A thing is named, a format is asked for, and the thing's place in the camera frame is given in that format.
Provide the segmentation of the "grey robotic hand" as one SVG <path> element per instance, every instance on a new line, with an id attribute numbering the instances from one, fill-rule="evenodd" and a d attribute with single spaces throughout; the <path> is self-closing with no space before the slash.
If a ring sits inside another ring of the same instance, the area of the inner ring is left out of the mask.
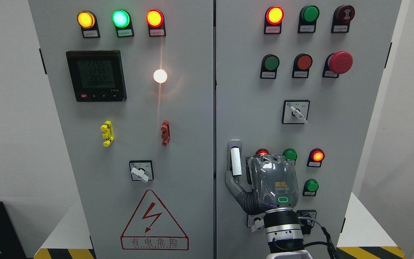
<path id="1" fill-rule="evenodd" d="M 225 172 L 225 185 L 242 210 L 258 215 L 277 208 L 294 208 L 299 199 L 295 162 L 281 155 L 247 158 L 252 191 L 236 182 L 231 171 Z"/>

